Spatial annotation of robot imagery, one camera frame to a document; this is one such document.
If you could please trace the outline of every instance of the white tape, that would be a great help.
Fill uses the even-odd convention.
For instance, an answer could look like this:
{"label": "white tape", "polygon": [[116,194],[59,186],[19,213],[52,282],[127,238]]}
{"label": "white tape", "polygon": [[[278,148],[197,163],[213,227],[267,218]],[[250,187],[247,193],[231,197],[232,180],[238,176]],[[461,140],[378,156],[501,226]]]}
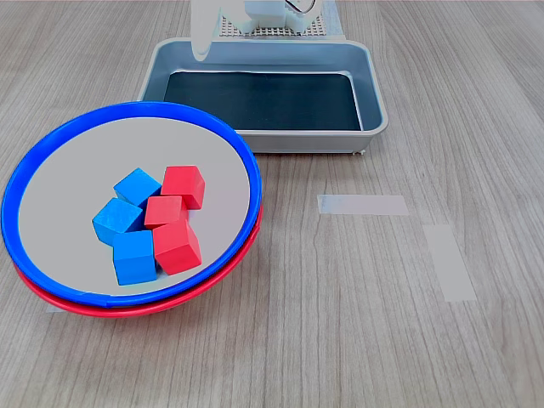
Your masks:
{"label": "white tape", "polygon": [[423,225],[444,300],[476,300],[473,284],[449,225]]}
{"label": "white tape", "polygon": [[410,215],[402,195],[318,195],[321,214]]}

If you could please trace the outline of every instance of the wooden table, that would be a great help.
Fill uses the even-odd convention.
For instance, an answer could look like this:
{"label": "wooden table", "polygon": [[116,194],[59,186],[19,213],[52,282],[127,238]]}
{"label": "wooden table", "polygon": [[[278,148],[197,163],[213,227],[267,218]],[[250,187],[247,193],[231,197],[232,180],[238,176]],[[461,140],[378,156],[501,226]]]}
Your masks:
{"label": "wooden table", "polygon": [[[2,248],[1,407],[544,406],[544,3],[338,8],[388,130],[362,157],[259,156],[254,248],[165,313],[47,313]],[[1,2],[2,188],[46,133],[135,99],[189,23],[187,2]],[[403,196],[410,215],[322,215],[319,194]],[[445,301],[436,224],[477,300]]]}

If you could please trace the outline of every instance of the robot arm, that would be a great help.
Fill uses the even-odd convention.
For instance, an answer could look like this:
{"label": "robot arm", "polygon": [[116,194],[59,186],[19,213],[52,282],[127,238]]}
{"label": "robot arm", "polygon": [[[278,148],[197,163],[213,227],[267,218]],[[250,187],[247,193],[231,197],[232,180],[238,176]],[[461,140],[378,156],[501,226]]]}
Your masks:
{"label": "robot arm", "polygon": [[305,31],[321,12],[323,0],[300,9],[295,0],[191,0],[190,36],[193,55],[203,61],[224,15],[243,34],[257,27]]}

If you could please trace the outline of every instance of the gray tray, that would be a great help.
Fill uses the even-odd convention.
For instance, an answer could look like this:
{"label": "gray tray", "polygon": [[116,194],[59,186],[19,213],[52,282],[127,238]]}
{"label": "gray tray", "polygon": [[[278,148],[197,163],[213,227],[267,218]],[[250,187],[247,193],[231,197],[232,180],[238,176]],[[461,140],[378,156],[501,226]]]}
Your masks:
{"label": "gray tray", "polygon": [[198,62],[189,38],[172,38],[156,46],[139,100],[164,100],[170,76],[181,71],[340,73],[349,78],[363,130],[236,129],[254,153],[359,152],[388,125],[370,53],[357,42],[217,38],[206,60]]}

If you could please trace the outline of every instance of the blue cube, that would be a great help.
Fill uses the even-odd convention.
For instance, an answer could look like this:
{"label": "blue cube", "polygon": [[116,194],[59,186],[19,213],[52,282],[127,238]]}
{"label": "blue cube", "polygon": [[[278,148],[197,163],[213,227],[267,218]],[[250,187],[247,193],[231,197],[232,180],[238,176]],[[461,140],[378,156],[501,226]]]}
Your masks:
{"label": "blue cube", "polygon": [[117,197],[145,210],[147,199],[161,194],[161,184],[137,168],[113,188]]}
{"label": "blue cube", "polygon": [[119,285],[155,281],[153,233],[144,230],[117,234],[113,239],[113,265]]}
{"label": "blue cube", "polygon": [[106,245],[113,246],[113,237],[124,232],[144,228],[144,210],[118,198],[112,198],[93,218],[96,236]]}

